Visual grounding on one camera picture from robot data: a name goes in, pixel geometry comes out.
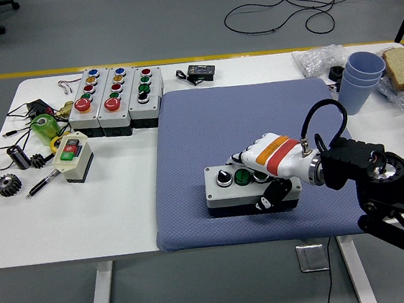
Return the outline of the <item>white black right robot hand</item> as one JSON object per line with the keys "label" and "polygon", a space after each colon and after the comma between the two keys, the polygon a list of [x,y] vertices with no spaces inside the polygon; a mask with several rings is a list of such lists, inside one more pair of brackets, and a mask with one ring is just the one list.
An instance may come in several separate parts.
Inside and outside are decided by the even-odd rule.
{"label": "white black right robot hand", "polygon": [[248,148],[234,154],[227,163],[240,164],[272,178],[258,203],[258,210],[271,212],[282,204],[292,189],[292,177],[308,184],[323,185],[321,158],[309,148],[306,138],[295,140],[285,135],[266,133]]}

